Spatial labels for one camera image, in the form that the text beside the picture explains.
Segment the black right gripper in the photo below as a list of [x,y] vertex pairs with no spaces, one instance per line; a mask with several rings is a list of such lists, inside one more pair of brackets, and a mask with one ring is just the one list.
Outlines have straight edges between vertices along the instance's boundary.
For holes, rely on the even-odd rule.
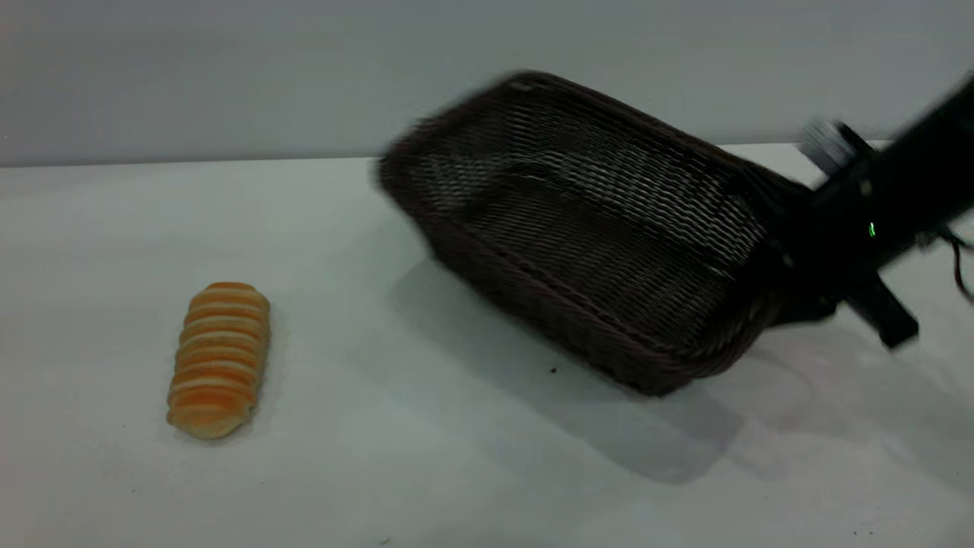
[[873,158],[850,161],[817,190],[788,178],[765,182],[772,216],[769,256],[794,256],[804,281],[775,288],[773,327],[821,323],[845,303],[887,348],[918,335],[918,320],[881,280],[879,271],[911,246],[915,219],[895,178]]

